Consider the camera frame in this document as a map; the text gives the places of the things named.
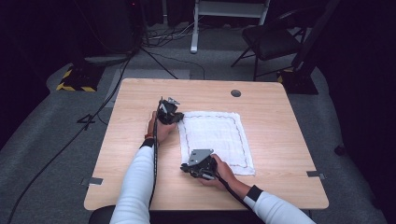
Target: hand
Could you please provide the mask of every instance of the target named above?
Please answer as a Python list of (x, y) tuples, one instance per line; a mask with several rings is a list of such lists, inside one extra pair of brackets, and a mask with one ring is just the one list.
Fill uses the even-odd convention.
[[(241, 199), (245, 198), (245, 196), (248, 194), (248, 191), (250, 190), (250, 186), (236, 179), (235, 175), (233, 174), (233, 171), (231, 170), (227, 162), (222, 161), (217, 154), (212, 154), (211, 157), (214, 158), (218, 163), (219, 176), (228, 183), (230, 188), (239, 196), (239, 198)], [(206, 180), (206, 179), (198, 178), (198, 181), (205, 186), (214, 186), (218, 189), (226, 189), (224, 185), (217, 178), (214, 180)]]
[[(157, 116), (157, 112), (153, 111), (151, 120), (148, 123), (148, 133), (154, 133), (154, 121)], [(161, 143), (163, 140), (166, 139), (166, 137), (169, 135), (170, 132), (172, 132), (176, 128), (176, 124), (162, 124), (159, 120), (157, 120), (157, 141), (158, 143)]]

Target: tabletop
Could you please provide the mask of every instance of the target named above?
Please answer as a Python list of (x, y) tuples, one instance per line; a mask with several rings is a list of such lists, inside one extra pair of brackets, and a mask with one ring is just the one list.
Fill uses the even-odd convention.
[[(241, 92), (239, 97), (231, 92)], [(251, 151), (255, 175), (237, 178), (256, 185), (301, 209), (329, 205), (315, 164), (279, 83), (216, 80), (125, 78), (108, 123), (92, 177), (101, 185), (89, 186), (85, 208), (115, 204), (134, 154), (147, 132), (151, 112), (161, 98), (180, 102), (177, 112), (219, 111), (240, 115)], [(157, 185), (150, 210), (246, 209), (230, 193), (202, 186), (182, 172), (178, 130), (161, 144)]]

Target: folded cloth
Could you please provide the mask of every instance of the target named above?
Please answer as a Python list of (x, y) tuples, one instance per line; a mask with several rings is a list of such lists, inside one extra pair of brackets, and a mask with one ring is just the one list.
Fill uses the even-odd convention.
[(181, 163), (187, 163), (193, 149), (212, 148), (236, 175), (254, 175), (248, 140), (237, 113), (183, 112), (178, 123)]

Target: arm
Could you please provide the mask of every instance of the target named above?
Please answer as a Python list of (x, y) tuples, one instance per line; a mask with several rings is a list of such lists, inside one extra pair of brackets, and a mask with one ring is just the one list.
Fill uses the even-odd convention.
[[(134, 155), (122, 182), (120, 197), (110, 223), (149, 223), (149, 199), (154, 183), (154, 139), (152, 133), (156, 113), (148, 123), (148, 134)], [(158, 121), (157, 140), (161, 143), (176, 128)]]
[[(267, 224), (287, 223), (314, 223), (305, 213), (291, 203), (288, 203), (275, 195), (250, 187), (236, 179), (228, 164), (222, 161), (218, 155), (213, 154), (218, 163), (218, 173), (230, 186), (230, 188), (243, 199), (244, 202)], [(219, 189), (225, 187), (216, 180), (198, 179), (203, 185), (215, 186)]]

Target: long-sleeved shirt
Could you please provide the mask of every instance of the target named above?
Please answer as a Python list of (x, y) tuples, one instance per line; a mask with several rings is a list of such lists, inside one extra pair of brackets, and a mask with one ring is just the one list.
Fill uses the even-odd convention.
[[(122, 182), (110, 223), (149, 223), (149, 199), (154, 183), (154, 149), (142, 146)], [(267, 224), (314, 223), (304, 212), (273, 194), (253, 187), (244, 202)]]

